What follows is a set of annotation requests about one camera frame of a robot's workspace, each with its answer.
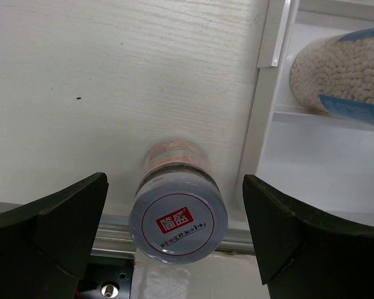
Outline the tall blue-label shaker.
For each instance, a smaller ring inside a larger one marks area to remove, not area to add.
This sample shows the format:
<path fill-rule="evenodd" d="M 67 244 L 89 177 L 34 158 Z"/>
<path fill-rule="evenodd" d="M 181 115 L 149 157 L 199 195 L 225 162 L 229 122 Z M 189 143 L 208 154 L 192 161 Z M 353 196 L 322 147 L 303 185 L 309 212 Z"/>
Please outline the tall blue-label shaker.
<path fill-rule="evenodd" d="M 374 126 L 374 28 L 317 40 L 290 71 L 304 107 Z"/>

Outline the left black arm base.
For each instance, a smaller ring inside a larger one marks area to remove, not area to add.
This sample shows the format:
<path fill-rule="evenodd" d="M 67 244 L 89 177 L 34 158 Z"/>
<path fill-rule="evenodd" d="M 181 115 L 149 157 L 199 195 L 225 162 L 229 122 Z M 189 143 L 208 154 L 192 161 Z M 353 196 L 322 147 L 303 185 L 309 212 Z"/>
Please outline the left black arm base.
<path fill-rule="evenodd" d="M 92 255 L 74 298 L 126 298 L 132 292 L 133 259 Z"/>

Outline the short spice jar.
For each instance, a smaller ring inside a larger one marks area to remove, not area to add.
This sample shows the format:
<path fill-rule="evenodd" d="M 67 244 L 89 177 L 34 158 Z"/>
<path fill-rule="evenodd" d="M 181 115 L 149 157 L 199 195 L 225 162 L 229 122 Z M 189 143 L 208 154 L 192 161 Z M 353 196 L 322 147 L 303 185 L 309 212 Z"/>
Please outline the short spice jar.
<path fill-rule="evenodd" d="M 159 262 L 193 263 L 218 248 L 228 213 L 198 145 L 175 139 L 149 150 L 128 223 L 138 249 Z"/>

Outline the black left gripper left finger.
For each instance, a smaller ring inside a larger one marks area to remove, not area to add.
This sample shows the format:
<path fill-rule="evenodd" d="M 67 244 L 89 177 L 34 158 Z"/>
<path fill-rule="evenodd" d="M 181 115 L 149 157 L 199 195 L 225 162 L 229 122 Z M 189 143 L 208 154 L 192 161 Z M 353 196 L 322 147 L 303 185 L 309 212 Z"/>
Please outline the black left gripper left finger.
<path fill-rule="evenodd" d="M 0 298 L 73 298 L 108 191 L 95 173 L 0 214 Z"/>

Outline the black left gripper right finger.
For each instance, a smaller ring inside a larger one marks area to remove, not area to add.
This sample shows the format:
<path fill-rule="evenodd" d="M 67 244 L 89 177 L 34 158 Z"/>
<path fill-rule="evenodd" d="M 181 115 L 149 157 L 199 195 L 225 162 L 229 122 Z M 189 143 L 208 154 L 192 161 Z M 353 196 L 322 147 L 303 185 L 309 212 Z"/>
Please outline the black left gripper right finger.
<path fill-rule="evenodd" d="M 254 175 L 245 175 L 242 193 L 271 298 L 374 298 L 374 227 L 310 206 Z"/>

